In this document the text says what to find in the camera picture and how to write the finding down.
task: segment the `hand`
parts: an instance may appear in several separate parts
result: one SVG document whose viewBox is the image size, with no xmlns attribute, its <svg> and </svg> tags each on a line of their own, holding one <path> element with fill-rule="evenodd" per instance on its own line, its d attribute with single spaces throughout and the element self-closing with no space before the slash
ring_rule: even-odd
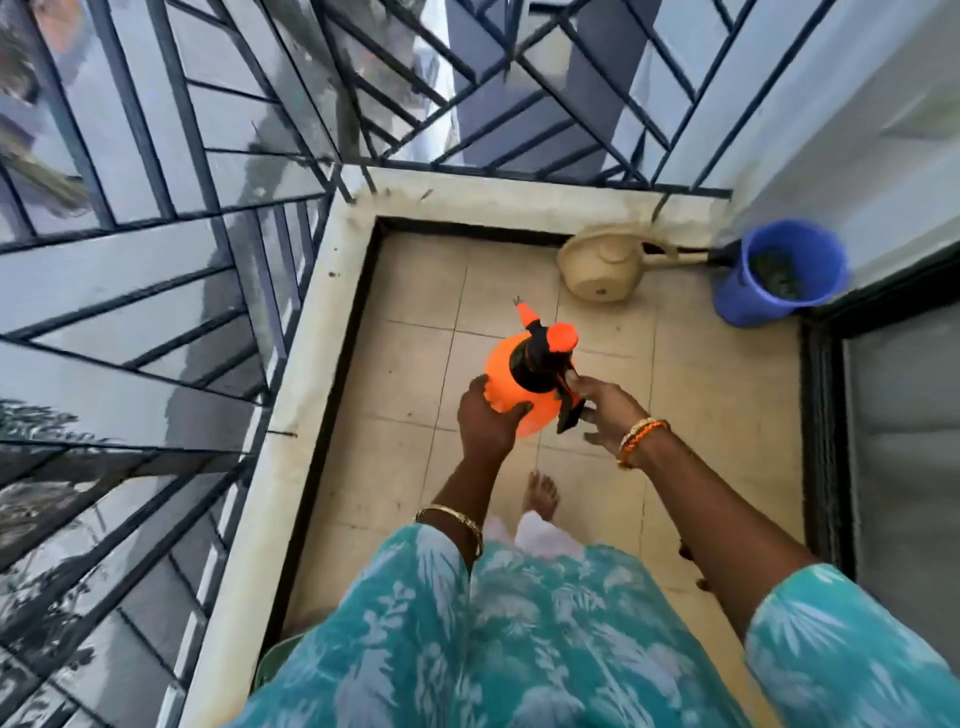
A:
<svg viewBox="0 0 960 728">
<path fill-rule="evenodd" d="M 566 373 L 566 384 L 581 397 L 596 404 L 596 409 L 585 407 L 580 419 L 597 425 L 596 432 L 585 432 L 584 439 L 591 445 L 602 445 L 614 457 L 620 454 L 620 441 L 631 427 L 648 417 L 647 412 L 633 397 L 616 384 Z"/>
<path fill-rule="evenodd" d="M 499 468 L 514 448 L 516 427 L 533 404 L 522 402 L 509 412 L 497 412 L 484 397 L 486 386 L 487 375 L 478 376 L 470 383 L 460 398 L 457 422 L 464 444 L 464 460 Z"/>
</svg>

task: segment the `person's left hand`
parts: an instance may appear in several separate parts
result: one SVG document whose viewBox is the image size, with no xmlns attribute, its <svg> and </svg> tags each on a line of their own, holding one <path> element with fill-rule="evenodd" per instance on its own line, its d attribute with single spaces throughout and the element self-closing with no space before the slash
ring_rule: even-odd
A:
<svg viewBox="0 0 960 728">
<path fill-rule="evenodd" d="M 484 397 L 487 375 L 478 376 L 460 398 L 457 422 L 464 444 L 464 460 L 494 465 L 503 463 L 516 441 L 516 427 L 532 408 L 531 402 L 521 402 L 509 412 L 497 412 Z"/>
</svg>

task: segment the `orange bracelet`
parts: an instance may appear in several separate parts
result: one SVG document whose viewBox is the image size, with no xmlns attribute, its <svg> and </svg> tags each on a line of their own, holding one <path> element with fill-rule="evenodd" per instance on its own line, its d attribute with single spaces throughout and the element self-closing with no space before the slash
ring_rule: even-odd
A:
<svg viewBox="0 0 960 728">
<path fill-rule="evenodd" d="M 667 427 L 669 428 L 669 423 L 666 420 L 656 420 L 641 428 L 633 437 L 631 437 L 627 442 L 623 444 L 620 448 L 620 454 L 616 456 L 616 464 L 625 471 L 632 470 L 634 466 L 630 464 L 630 455 L 636 449 L 637 444 L 642 440 L 647 434 L 657 429 L 658 427 Z"/>
</svg>

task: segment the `blue bucket rim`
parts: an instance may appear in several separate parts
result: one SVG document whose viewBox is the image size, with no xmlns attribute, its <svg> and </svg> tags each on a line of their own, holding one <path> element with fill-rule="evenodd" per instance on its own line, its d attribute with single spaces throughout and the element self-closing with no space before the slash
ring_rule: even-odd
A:
<svg viewBox="0 0 960 728">
<path fill-rule="evenodd" d="M 777 305 L 792 305 L 795 308 L 802 308 L 812 305 L 820 305 L 821 303 L 826 303 L 831 298 L 836 296 L 843 286 L 846 284 L 847 280 L 847 261 L 844 260 L 843 268 L 840 270 L 840 273 L 837 276 L 836 284 L 824 296 L 821 296 L 816 299 L 805 299 L 801 301 L 790 301 L 789 299 L 782 299 L 774 296 L 773 294 L 767 292 L 767 290 L 760 285 L 759 281 L 754 278 L 754 274 L 750 271 L 750 260 L 747 257 L 747 252 L 750 250 L 750 244 L 753 242 L 754 238 L 761 232 L 769 230 L 770 228 L 776 225 L 782 225 L 783 223 L 790 223 L 791 225 L 796 225 L 800 228 L 807 228 L 810 231 L 817 232 L 818 234 L 825 235 L 831 238 L 837 245 L 838 248 L 843 250 L 843 243 L 840 242 L 840 238 L 837 237 L 836 233 L 827 230 L 826 228 L 821 228 L 816 223 L 811 223 L 809 220 L 800 220 L 799 218 L 784 218 L 783 220 L 777 220 L 772 223 L 767 223 L 766 225 L 760 225 L 756 228 L 753 228 L 750 232 L 743 236 L 743 242 L 740 244 L 740 265 L 743 268 L 743 274 L 747 277 L 747 280 L 753 285 L 754 290 L 758 295 L 767 303 L 775 303 Z"/>
</svg>

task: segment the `blue bucket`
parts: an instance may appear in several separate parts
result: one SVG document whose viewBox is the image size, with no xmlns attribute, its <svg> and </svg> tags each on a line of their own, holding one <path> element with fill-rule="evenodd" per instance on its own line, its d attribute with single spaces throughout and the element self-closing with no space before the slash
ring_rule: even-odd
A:
<svg viewBox="0 0 960 728">
<path fill-rule="evenodd" d="M 798 300 L 768 293 L 750 272 L 750 256 L 768 250 L 790 256 Z M 713 289 L 713 309 L 732 326 L 756 327 L 829 301 L 843 290 L 847 277 L 847 256 L 836 235 L 803 220 L 781 220 L 744 236 L 736 266 Z"/>
</svg>

